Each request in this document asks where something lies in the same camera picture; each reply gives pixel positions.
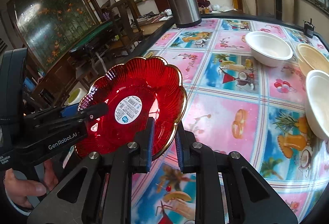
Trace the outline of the person's left hand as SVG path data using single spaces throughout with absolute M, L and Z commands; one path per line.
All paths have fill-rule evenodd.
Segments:
M 5 189 L 9 198 L 17 206 L 23 208 L 32 208 L 32 204 L 28 201 L 28 196 L 40 197 L 46 192 L 52 191 L 59 183 L 57 176 L 53 170 L 52 160 L 48 159 L 44 164 L 44 183 L 17 179 L 13 169 L 9 169 L 5 173 Z

